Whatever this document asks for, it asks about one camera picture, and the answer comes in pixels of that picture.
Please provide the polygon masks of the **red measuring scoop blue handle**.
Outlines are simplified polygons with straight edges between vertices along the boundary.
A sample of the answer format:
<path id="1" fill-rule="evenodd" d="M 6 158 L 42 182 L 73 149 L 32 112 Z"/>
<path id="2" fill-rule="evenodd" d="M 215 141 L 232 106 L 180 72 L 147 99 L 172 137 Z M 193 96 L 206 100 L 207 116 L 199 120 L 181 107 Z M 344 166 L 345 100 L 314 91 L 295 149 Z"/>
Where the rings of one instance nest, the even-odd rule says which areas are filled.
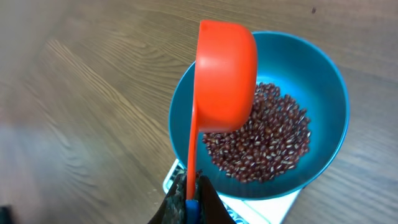
<path id="1" fill-rule="evenodd" d="M 201 21 L 187 160 L 187 223 L 196 223 L 200 214 L 194 199 L 198 133 L 239 129 L 251 112 L 256 77 L 257 48 L 251 32 L 236 23 Z"/>

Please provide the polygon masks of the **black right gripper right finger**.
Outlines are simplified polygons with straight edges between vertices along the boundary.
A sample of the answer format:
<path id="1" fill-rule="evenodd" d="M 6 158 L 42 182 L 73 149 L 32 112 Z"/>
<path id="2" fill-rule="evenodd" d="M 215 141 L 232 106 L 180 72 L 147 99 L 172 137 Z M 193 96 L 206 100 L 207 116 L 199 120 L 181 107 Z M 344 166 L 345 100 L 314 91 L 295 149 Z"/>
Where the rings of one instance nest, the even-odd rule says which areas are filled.
<path id="1" fill-rule="evenodd" d="M 196 178 L 196 200 L 200 204 L 201 224 L 235 224 L 228 211 L 225 209 L 220 197 L 211 184 L 209 178 L 197 172 Z"/>

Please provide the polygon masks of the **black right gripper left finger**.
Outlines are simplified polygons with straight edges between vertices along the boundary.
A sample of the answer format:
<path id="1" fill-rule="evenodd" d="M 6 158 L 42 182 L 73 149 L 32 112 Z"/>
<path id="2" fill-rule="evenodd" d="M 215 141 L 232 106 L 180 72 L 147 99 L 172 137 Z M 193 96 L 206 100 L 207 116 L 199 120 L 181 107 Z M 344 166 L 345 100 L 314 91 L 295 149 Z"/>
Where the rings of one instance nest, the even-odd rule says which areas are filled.
<path id="1" fill-rule="evenodd" d="M 158 211 L 148 224 L 184 224 L 186 174 L 176 176 Z"/>

